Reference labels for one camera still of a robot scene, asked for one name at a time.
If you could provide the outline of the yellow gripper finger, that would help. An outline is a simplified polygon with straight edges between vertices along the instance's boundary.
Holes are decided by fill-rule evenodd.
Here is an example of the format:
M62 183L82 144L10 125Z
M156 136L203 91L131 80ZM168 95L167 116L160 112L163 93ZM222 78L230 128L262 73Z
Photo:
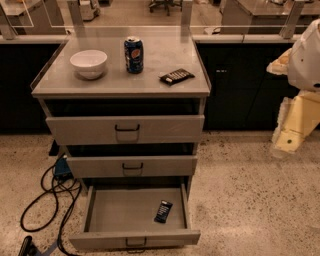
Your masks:
M290 53L291 48L283 52L276 60L271 62L267 66L266 71L275 75L287 75Z
M273 151L276 154L295 153L319 124L319 92L301 90L293 99L285 97L272 136Z

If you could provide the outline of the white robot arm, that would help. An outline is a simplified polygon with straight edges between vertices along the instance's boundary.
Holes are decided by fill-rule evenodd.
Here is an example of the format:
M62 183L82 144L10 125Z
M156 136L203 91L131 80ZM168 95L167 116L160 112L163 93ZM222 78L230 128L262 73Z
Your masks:
M291 48L267 66L275 75L286 75L299 89L280 104L277 128L272 136L275 155L295 153L320 124L320 20L314 20Z

